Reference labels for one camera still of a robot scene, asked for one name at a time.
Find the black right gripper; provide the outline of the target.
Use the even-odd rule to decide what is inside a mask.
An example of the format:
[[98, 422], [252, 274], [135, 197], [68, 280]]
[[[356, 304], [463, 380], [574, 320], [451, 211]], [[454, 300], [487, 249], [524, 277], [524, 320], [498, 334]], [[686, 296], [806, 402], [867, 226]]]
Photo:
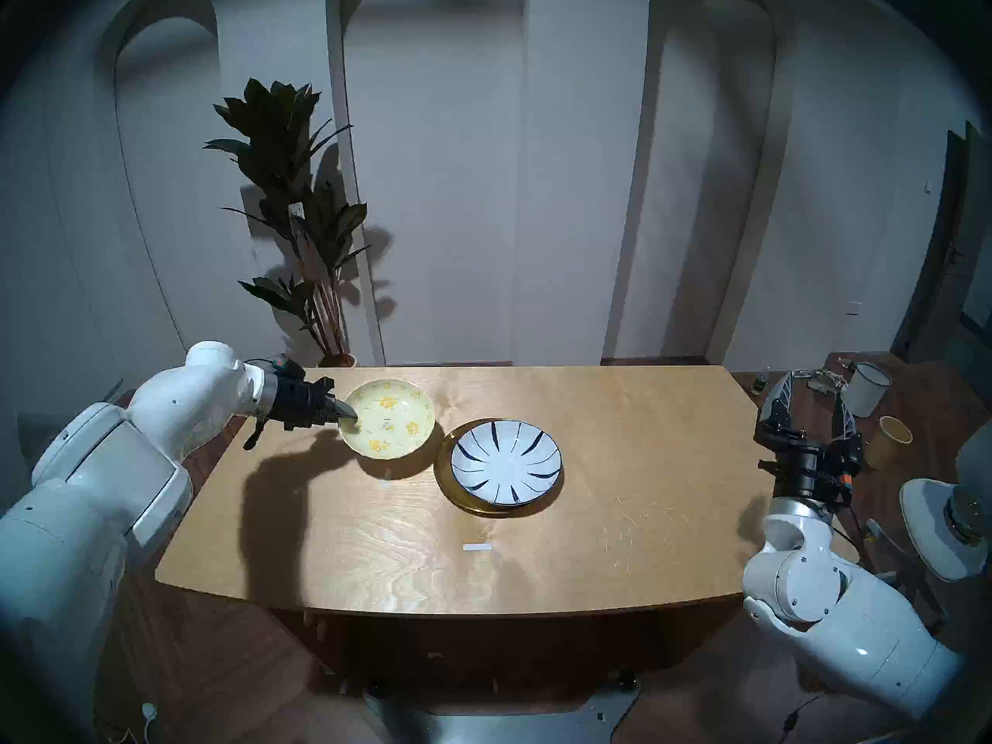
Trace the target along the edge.
[[774, 498], [817, 507], [850, 507], [853, 479], [863, 465], [863, 436], [857, 432], [843, 390], [836, 390], [831, 414], [831, 443], [812, 441], [792, 427], [790, 413], [795, 371], [786, 371], [767, 393], [758, 412], [755, 441], [775, 454], [760, 460], [774, 477]]

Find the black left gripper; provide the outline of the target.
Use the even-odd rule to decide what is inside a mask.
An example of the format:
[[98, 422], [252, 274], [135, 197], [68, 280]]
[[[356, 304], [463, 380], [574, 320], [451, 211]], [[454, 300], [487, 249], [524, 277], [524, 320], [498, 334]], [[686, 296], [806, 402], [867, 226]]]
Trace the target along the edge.
[[305, 379], [305, 369], [290, 359], [270, 360], [275, 397], [267, 420], [282, 423], [287, 431], [297, 427], [333, 424], [336, 420], [358, 420], [358, 414], [334, 395], [334, 381], [324, 376], [315, 382]]

